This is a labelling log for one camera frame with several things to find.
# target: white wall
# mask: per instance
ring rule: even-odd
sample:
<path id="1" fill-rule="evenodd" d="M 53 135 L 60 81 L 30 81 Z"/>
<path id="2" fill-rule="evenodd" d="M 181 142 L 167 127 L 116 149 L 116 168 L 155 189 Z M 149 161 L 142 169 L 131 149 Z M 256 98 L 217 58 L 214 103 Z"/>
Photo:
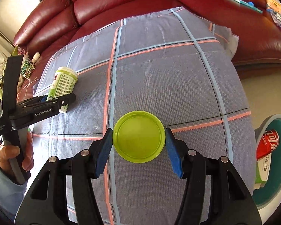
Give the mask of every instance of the white wall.
<path id="1" fill-rule="evenodd" d="M 13 41 L 26 18 L 40 0 L 0 0 L 0 31 Z"/>
<path id="2" fill-rule="evenodd" d="M 254 128 L 268 116 L 281 113 L 281 73 L 245 79 L 241 83 L 251 107 Z"/>
<path id="3" fill-rule="evenodd" d="M 7 50 L 10 54 L 13 53 L 14 47 L 11 46 L 5 39 L 0 36 L 0 45 L 3 46 L 5 50 Z"/>

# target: yellow-green plastic lid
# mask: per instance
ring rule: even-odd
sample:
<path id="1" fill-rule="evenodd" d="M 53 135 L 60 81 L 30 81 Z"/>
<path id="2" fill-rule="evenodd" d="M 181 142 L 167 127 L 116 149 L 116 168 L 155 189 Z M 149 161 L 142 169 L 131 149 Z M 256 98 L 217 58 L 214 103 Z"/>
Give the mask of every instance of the yellow-green plastic lid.
<path id="1" fill-rule="evenodd" d="M 162 151 L 165 130 L 161 121 L 153 114 L 129 112 L 114 126 L 113 143 L 125 160 L 134 163 L 149 162 Z"/>

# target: metal screw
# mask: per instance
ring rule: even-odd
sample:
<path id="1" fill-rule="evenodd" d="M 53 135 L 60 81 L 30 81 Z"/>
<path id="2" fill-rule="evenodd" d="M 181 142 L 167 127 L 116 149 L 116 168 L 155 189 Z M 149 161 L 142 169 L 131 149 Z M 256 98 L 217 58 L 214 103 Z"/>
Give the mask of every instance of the metal screw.
<path id="1" fill-rule="evenodd" d="M 83 150 L 82 152 L 81 152 L 81 155 L 82 156 L 88 156 L 89 155 L 89 151 L 88 150 Z"/>
<path id="2" fill-rule="evenodd" d="M 227 163 L 229 161 L 227 157 L 221 157 L 220 160 L 225 163 Z"/>
<path id="3" fill-rule="evenodd" d="M 49 162 L 55 162 L 57 160 L 57 157 L 52 156 L 49 158 Z"/>
<path id="4" fill-rule="evenodd" d="M 187 152 L 190 156 L 195 156 L 197 154 L 197 152 L 195 150 L 189 150 Z"/>

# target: human hand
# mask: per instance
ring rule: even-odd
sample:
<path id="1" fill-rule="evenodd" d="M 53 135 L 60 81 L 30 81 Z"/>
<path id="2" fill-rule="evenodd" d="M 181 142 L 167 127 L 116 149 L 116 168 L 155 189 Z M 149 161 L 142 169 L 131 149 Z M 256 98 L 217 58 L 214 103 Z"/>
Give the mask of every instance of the human hand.
<path id="1" fill-rule="evenodd" d="M 30 171 L 33 168 L 33 146 L 32 146 L 32 134 L 27 132 L 27 143 L 25 157 L 22 162 L 22 168 L 25 171 Z M 11 169 L 9 159 L 15 158 L 20 154 L 20 148 L 13 145 L 0 145 L 0 167 L 6 174 L 14 176 L 13 170 Z"/>

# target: red can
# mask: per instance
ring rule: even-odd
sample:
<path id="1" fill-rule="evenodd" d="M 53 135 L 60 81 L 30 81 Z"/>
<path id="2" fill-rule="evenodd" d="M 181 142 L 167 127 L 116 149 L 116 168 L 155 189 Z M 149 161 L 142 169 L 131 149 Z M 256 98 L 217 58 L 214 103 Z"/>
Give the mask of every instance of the red can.
<path id="1" fill-rule="evenodd" d="M 276 130 L 266 131 L 258 144 L 256 151 L 257 161 L 273 152 L 279 145 L 279 135 Z"/>

